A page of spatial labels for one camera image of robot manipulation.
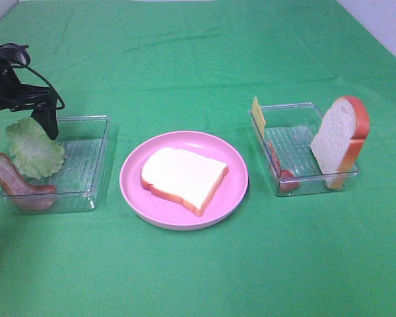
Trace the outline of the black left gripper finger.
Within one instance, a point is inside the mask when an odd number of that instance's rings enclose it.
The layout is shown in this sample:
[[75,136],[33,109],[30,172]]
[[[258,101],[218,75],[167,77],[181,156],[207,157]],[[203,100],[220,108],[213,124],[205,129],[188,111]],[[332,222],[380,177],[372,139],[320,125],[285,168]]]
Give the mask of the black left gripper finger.
[[47,136],[52,141],[56,140],[59,134],[56,113],[56,110],[34,110],[30,116],[41,125]]

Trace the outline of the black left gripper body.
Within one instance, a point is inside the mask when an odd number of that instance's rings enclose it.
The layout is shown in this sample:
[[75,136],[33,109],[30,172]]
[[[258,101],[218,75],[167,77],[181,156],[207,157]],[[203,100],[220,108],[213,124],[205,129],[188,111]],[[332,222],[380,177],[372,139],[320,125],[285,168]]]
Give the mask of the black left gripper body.
[[[58,110],[58,93],[30,64],[27,45],[0,45],[0,110]],[[16,70],[25,69],[39,77],[46,86],[29,85],[20,81]]]

